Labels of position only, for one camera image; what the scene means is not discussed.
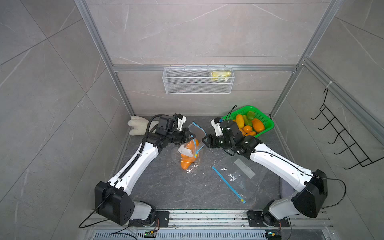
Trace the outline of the clear zip-top bag blue zipper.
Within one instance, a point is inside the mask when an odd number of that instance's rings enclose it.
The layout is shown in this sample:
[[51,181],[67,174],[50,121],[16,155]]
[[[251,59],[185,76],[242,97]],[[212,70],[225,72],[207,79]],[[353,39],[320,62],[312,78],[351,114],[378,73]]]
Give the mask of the clear zip-top bag blue zipper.
[[200,165],[205,146],[202,139],[207,136],[206,131],[195,122],[189,125],[189,131],[192,133],[191,136],[195,137],[171,150],[172,160],[187,174],[192,173]]

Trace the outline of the yellow mango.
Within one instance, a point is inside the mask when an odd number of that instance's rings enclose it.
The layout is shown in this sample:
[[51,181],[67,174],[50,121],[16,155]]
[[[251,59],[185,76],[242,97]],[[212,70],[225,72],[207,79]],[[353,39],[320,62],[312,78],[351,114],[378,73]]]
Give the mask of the yellow mango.
[[237,126],[239,129],[243,129],[244,126],[245,126],[245,121],[244,121],[244,117],[242,115],[237,115],[236,116],[236,123],[237,123]]

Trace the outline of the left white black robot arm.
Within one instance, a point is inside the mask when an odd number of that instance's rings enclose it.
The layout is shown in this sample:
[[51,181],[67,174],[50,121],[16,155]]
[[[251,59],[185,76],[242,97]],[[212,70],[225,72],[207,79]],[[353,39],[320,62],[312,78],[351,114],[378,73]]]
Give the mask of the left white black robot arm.
[[131,221],[151,225],[156,220],[156,208],[145,202],[134,202],[130,195],[148,165],[168,144],[182,145],[196,136],[184,127],[187,118],[181,114],[155,115],[159,123],[147,125],[142,143],[131,159],[107,182],[95,186],[95,209],[107,221],[123,226]]

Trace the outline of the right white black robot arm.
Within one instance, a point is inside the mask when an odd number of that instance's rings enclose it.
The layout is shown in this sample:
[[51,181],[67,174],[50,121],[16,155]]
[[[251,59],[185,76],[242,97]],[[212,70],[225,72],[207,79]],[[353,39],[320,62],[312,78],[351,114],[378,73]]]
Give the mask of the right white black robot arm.
[[237,124],[229,118],[211,120],[213,133],[206,134],[202,142],[209,149],[221,149],[227,154],[242,156],[257,163],[288,183],[294,192],[279,200],[271,200],[261,217],[266,226],[274,227],[282,219],[303,215],[316,218],[324,210],[329,195],[328,182],[332,180],[321,170],[312,171],[273,151],[254,136],[243,135]]

